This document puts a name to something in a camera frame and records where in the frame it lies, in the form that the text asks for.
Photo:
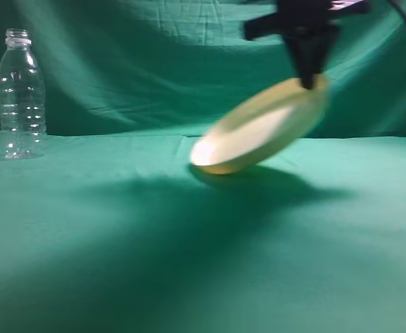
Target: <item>table surface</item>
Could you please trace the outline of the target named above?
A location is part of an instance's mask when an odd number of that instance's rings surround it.
[[[302,139],[217,177],[195,141],[0,160],[0,333],[406,332],[406,138]]]

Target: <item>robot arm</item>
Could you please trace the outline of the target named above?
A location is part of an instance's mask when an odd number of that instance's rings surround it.
[[[367,0],[276,0],[278,11],[245,22],[244,38],[279,34],[305,89],[313,89],[315,76],[339,35],[332,21],[368,12]]]

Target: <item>plastic water bottle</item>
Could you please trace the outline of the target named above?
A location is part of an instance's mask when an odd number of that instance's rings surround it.
[[[31,53],[31,39],[25,30],[8,29],[7,51],[0,64],[1,130],[6,158],[43,155],[46,135],[45,86],[42,72]]]

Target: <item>plate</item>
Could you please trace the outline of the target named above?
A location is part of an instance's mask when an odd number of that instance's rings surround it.
[[[260,163],[304,136],[323,116],[329,82],[312,90],[290,78],[238,105],[195,143],[190,162],[208,173],[238,172]]]

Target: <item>bottle neck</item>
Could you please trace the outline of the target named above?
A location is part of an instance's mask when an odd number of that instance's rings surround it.
[[[27,51],[30,49],[30,45],[26,45],[26,44],[14,44],[14,45],[8,45],[7,44],[7,50],[22,50],[22,51]]]
[[[8,29],[6,35],[8,49],[28,49],[31,45],[31,39],[26,30]]]

